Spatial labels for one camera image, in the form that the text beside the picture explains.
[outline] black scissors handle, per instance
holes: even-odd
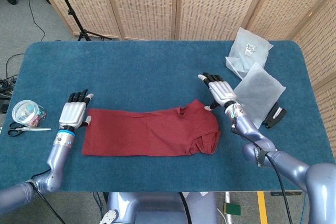
[[[7,131],[7,134],[10,136],[19,136],[20,134],[23,133],[23,131],[17,130],[19,128],[24,127],[22,124],[19,124],[17,122],[13,122],[9,125],[11,130]]]
[[[19,136],[22,133],[23,133],[23,131],[20,131],[20,130],[9,130],[9,131],[7,131],[7,134],[10,135],[10,136]]]
[[[11,129],[17,129],[17,128],[23,128],[23,127],[25,127],[25,126],[22,125],[22,124],[20,124],[20,123],[13,122],[13,123],[11,123],[11,124],[9,125],[9,127],[10,127]]]

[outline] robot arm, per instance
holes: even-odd
[[[217,106],[225,108],[225,114],[232,122],[232,132],[254,142],[243,147],[244,158],[251,162],[272,167],[273,161],[279,173],[309,196],[309,224],[336,223],[336,165],[316,164],[311,167],[285,152],[278,151],[274,143],[263,136],[237,103],[237,97],[230,85],[218,75],[203,73],[198,77],[209,87],[215,101],[205,109]]]
[[[81,126],[88,126],[91,121],[90,116],[83,121],[86,106],[93,97],[93,94],[86,96],[86,93],[87,90],[72,93],[63,107],[59,120],[60,130],[47,160],[50,172],[0,191],[0,216],[29,203],[35,194],[34,190],[45,194],[60,188],[64,165],[75,138],[74,132]]]

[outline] tripod stand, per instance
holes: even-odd
[[[85,40],[87,40],[87,41],[88,41],[88,40],[91,40],[88,34],[96,35],[96,36],[98,36],[98,37],[100,37],[100,38],[103,38],[103,39],[112,40],[112,39],[109,38],[109,37],[106,37],[106,36],[103,36],[103,35],[96,34],[96,33],[93,33],[93,32],[91,32],[91,31],[87,31],[87,30],[85,30],[85,29],[82,27],[82,24],[80,23],[80,21],[79,21],[77,15],[76,15],[74,9],[73,9],[72,6],[70,5],[69,0],[64,0],[64,1],[65,1],[65,3],[67,4],[67,6],[68,6],[68,8],[69,8],[69,12],[68,12],[68,14],[71,15],[72,17],[74,17],[74,20],[76,21],[76,24],[77,24],[77,26],[78,26],[79,29],[80,29],[80,33],[79,33],[79,37],[78,37],[78,41],[82,40],[83,38],[84,38]]]

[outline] blue ring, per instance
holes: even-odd
[[[76,136],[76,135],[74,134],[74,132],[72,132],[72,131],[68,131],[68,130],[59,130],[59,131],[58,131],[58,133],[61,133],[61,132],[69,133],[69,134],[71,134],[71,135],[73,135],[73,136]]]

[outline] plastic bag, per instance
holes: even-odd
[[[225,57],[225,65],[239,78],[243,79],[254,63],[257,62],[261,67],[264,67],[268,50],[272,47],[273,45],[267,40],[248,30],[239,28],[229,56]]]
[[[246,77],[234,89],[237,101],[257,128],[286,88],[254,63]]]

